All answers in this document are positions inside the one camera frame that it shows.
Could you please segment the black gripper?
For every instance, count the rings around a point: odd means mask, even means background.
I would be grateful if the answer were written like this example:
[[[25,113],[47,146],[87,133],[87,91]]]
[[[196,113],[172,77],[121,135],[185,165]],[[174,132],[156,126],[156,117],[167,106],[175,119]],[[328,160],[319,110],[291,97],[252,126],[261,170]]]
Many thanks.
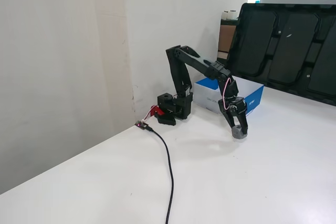
[[[238,95],[237,82],[232,77],[220,77],[218,86],[221,94],[221,99],[218,101],[219,109],[231,128],[232,136],[234,136],[235,126],[233,116],[237,116],[241,134],[247,135],[248,123],[245,114],[247,105],[244,98]]]

